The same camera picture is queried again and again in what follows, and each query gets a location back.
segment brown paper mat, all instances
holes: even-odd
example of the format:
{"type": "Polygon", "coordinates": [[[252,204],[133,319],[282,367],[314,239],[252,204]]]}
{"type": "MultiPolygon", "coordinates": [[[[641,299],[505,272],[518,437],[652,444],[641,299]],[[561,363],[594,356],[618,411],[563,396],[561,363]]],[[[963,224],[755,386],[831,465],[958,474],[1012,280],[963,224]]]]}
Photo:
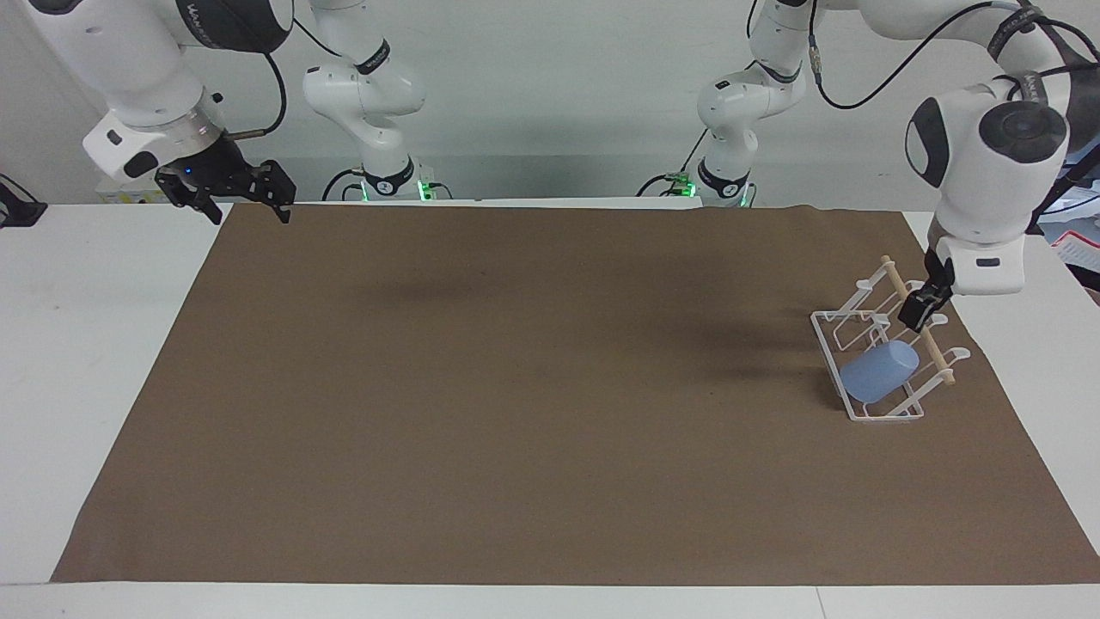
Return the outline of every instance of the brown paper mat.
{"type": "Polygon", "coordinates": [[[1100,582],[976,358],[842,412],[807,316],[898,213],[239,206],[54,581],[1100,582]]]}

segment dish rack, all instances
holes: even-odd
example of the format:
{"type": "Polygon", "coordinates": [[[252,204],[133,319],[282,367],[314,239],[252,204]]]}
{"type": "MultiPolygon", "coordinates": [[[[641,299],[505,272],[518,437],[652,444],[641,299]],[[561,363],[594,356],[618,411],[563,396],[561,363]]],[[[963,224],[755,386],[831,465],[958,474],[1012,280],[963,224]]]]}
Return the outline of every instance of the dish rack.
{"type": "Polygon", "coordinates": [[[894,261],[883,255],[882,265],[869,278],[856,281],[856,292],[839,309],[811,314],[833,385],[851,421],[897,423],[923,418],[925,409],[921,401],[941,385],[954,386],[953,367],[970,358],[967,349],[956,347],[944,353],[936,342],[932,332],[946,325],[947,317],[933,316],[920,334],[910,332],[897,320],[905,298],[922,285],[923,281],[902,279],[894,261]],[[887,284],[880,286],[883,279],[887,284]],[[865,405],[856,401],[844,387],[840,367],[892,341],[904,342],[919,352],[921,365],[916,373],[881,402],[865,405]]]}

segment red and white object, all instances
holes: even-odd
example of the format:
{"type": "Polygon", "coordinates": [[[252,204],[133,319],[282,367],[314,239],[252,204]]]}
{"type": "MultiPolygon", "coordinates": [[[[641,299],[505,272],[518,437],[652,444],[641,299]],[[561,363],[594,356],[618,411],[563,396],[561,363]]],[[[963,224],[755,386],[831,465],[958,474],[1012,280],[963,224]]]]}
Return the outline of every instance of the red and white object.
{"type": "Polygon", "coordinates": [[[1066,264],[1100,273],[1100,243],[1069,230],[1052,245],[1066,264]]]}

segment blue plastic cup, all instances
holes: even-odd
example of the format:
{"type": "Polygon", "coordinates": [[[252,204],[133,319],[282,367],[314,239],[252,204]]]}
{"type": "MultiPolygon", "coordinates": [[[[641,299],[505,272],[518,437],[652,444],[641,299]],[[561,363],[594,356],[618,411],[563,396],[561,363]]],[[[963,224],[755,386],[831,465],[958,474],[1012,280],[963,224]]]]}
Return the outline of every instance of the blue plastic cup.
{"type": "Polygon", "coordinates": [[[905,385],[920,366],[921,356],[912,346],[888,342],[840,368],[840,383],[856,400],[875,405],[905,385]]]}

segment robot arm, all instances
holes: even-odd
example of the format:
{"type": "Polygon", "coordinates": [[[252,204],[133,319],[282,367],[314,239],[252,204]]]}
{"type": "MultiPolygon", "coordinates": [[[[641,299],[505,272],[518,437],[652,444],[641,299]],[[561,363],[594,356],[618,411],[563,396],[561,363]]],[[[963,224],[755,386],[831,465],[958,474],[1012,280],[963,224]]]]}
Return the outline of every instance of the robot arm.
{"type": "Polygon", "coordinates": [[[419,196],[417,163],[392,118],[424,107],[424,82],[393,57],[365,0],[310,0],[310,8],[319,37],[343,62],[306,73],[306,100],[359,144],[374,197],[419,196]]]}
{"type": "Polygon", "coordinates": [[[1031,212],[1057,177],[1070,142],[1088,143],[1097,123],[1096,112],[1082,104],[1094,101],[1094,88],[1066,74],[1040,74],[1082,58],[1041,27],[1042,13],[1025,1],[975,8],[969,0],[767,2],[754,31],[752,67],[715,80],[700,97],[712,131],[710,153],[696,170],[704,198],[730,203],[744,191],[756,151],[751,125],[801,99],[807,51],[820,79],[821,57],[809,32],[815,4],[816,19],[826,10],[858,10],[876,33],[902,40],[924,38],[954,18],[938,35],[982,45],[1010,76],[933,97],[910,123],[910,162],[943,197],[926,259],[932,278],[911,297],[902,319],[920,331],[954,292],[1019,291],[1031,212]],[[1020,87],[1012,88],[1012,80],[1020,87]]]}
{"type": "Polygon", "coordinates": [[[265,202],[285,222],[294,183],[274,161],[249,165],[179,49],[270,52],[289,34],[289,0],[239,10],[230,2],[28,0],[28,9],[62,60],[107,100],[110,111],[84,140],[105,173],[127,183],[156,169],[176,206],[215,223],[221,211],[211,196],[265,202]]]}

